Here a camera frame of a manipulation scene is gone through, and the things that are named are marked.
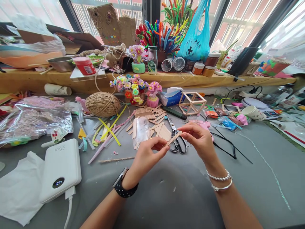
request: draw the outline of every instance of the watch strap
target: watch strap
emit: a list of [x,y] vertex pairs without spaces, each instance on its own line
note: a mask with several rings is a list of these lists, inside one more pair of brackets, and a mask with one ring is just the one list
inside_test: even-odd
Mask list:
[[131,197],[136,192],[136,190],[138,189],[138,185],[139,183],[137,183],[137,185],[132,189],[126,190],[122,187],[122,177],[121,177],[117,182],[117,184],[115,185],[114,189],[120,197],[128,198]]

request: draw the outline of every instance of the stuffed toy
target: stuffed toy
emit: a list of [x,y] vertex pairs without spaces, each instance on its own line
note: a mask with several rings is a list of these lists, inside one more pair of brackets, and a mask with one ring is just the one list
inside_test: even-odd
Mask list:
[[107,66],[111,67],[115,70],[122,69],[123,59],[126,56],[126,46],[124,43],[118,46],[109,46],[109,51],[114,50],[112,52],[106,53],[105,58],[108,60]]

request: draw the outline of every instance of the orange bowl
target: orange bowl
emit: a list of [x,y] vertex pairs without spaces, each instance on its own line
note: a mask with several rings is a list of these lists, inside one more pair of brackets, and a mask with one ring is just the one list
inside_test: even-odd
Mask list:
[[21,56],[21,57],[7,57],[1,58],[0,62],[12,66],[14,68],[29,68],[29,65],[37,64],[49,64],[48,59],[62,57],[62,52],[50,52],[50,53],[40,53],[36,56]]

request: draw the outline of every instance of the green pen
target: green pen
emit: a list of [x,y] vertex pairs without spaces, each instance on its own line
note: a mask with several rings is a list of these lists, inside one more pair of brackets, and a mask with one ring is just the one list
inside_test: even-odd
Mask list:
[[175,111],[175,110],[173,110],[173,109],[171,109],[171,108],[168,108],[168,107],[165,107],[165,106],[161,106],[161,108],[162,108],[163,110],[166,110],[168,113],[171,113],[172,115],[178,117],[178,118],[181,118],[181,119],[183,119],[183,120],[186,120],[186,119],[187,119],[187,117],[186,117],[184,114],[182,114],[182,113],[180,113],[180,112],[178,112],[178,111]]

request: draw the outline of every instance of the hand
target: hand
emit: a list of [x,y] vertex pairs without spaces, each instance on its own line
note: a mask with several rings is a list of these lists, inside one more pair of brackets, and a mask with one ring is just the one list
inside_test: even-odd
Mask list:
[[136,186],[141,178],[165,156],[170,148],[170,146],[163,147],[166,143],[167,141],[160,137],[153,137],[141,142],[136,157],[122,181],[124,189],[129,190]]
[[217,158],[211,133],[208,130],[201,128],[193,122],[185,124],[178,128],[178,130],[183,132],[181,137],[195,147],[199,157],[204,163]]

